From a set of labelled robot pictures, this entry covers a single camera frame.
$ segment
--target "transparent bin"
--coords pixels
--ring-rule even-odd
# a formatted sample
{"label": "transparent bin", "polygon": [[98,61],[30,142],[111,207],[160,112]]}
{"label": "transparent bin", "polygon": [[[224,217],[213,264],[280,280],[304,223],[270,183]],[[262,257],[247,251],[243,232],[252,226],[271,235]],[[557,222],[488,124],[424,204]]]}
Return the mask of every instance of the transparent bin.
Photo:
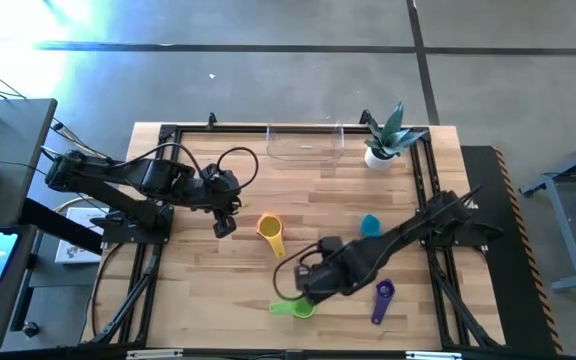
{"label": "transparent bin", "polygon": [[273,167],[334,168],[344,154],[343,124],[270,122],[266,129],[266,150]]}

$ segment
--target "purple measuring spoon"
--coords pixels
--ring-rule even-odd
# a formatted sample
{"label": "purple measuring spoon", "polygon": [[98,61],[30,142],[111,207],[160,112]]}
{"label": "purple measuring spoon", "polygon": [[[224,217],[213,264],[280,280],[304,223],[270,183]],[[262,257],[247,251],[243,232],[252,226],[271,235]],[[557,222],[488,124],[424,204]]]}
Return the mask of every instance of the purple measuring spoon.
{"label": "purple measuring spoon", "polygon": [[395,295],[395,285],[392,280],[385,279],[377,284],[377,299],[375,301],[375,311],[372,313],[372,323],[375,325],[381,324],[386,316],[388,305]]}

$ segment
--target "wood grain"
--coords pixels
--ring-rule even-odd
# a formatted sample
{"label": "wood grain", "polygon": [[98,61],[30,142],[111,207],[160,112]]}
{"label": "wood grain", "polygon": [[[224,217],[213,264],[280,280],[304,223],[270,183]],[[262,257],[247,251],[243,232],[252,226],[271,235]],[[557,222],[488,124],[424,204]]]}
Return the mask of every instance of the wood grain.
{"label": "wood grain", "polygon": [[[160,125],[135,124],[128,159],[156,146]],[[442,188],[466,193],[469,186],[456,129],[431,127],[431,135]],[[389,170],[370,170],[363,160],[366,137],[346,135],[344,155],[334,169],[295,164],[287,169],[266,155],[265,134],[184,134],[182,143],[201,166],[234,146],[247,146],[258,154],[260,169],[257,179],[242,191],[244,208],[235,217],[237,231],[224,239],[214,237],[210,214],[175,209],[171,241],[159,271],[148,346],[439,349],[427,259],[418,245],[395,254],[379,273],[377,280],[389,277],[396,286],[395,300],[381,326],[370,322],[372,285],[353,296],[337,295],[323,302],[310,319],[268,312],[269,303],[277,300],[271,278],[278,260],[255,233],[262,213],[282,218],[288,254],[325,235],[341,235],[345,241],[358,238],[359,223],[367,213],[375,214],[384,228],[414,214],[417,200],[410,154]],[[185,154],[181,160],[189,163]],[[240,182],[253,172],[253,162],[245,153],[232,153],[221,166],[233,170]],[[132,189],[123,190],[139,197]],[[134,251],[131,245],[119,250],[101,280],[95,304],[100,327],[126,295]],[[464,301],[489,334],[503,343],[484,258],[472,249],[457,248],[455,261]],[[294,292],[291,267],[282,269],[278,277],[286,293]],[[141,302],[137,309],[140,314]],[[448,303],[447,312],[456,339],[454,313]],[[132,336],[138,322],[136,316]],[[90,337],[87,325],[83,338]]]}

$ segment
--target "concrete floor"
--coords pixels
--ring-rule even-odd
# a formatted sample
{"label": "concrete floor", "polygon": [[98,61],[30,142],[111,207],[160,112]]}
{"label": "concrete floor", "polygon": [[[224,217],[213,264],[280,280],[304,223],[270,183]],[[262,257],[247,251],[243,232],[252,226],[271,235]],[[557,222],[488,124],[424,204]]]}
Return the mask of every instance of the concrete floor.
{"label": "concrete floor", "polygon": [[[576,47],[576,1],[416,3],[426,46]],[[4,15],[2,6],[14,16]],[[0,38],[413,45],[405,0],[7,2],[0,4]],[[576,149],[576,56],[429,55],[428,67],[441,124],[456,125],[465,145],[502,148],[515,186]],[[330,117],[355,123],[364,108],[383,119],[403,100],[407,124],[428,124],[415,54],[69,52],[13,43],[0,46],[0,77],[26,96],[57,98],[57,117],[117,158],[125,154],[135,121],[204,121],[210,111],[221,121]],[[47,144],[68,149],[54,134]],[[47,190],[39,177],[31,196],[51,207],[71,198]],[[521,205],[549,288],[572,274],[572,266],[545,196]],[[31,316],[46,331],[30,340],[8,336],[4,349],[76,343],[89,292],[36,293]],[[576,290],[550,293],[549,299],[564,350],[576,355]]]}

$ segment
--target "black desk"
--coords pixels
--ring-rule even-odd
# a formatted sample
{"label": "black desk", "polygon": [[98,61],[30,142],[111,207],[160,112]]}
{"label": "black desk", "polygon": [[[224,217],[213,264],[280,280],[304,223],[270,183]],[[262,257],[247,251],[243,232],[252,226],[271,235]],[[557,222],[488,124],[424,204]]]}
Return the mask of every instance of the black desk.
{"label": "black desk", "polygon": [[[54,99],[0,100],[0,161],[36,167],[56,106]],[[11,331],[24,324],[33,290],[29,283],[39,245],[37,229],[101,254],[97,233],[26,198],[34,172],[27,166],[0,163],[0,229],[16,228],[22,234],[0,281],[0,346],[9,323]]]}
{"label": "black desk", "polygon": [[[56,108],[55,99],[0,100],[0,160],[36,166]],[[0,226],[19,220],[34,173],[0,164]]]}

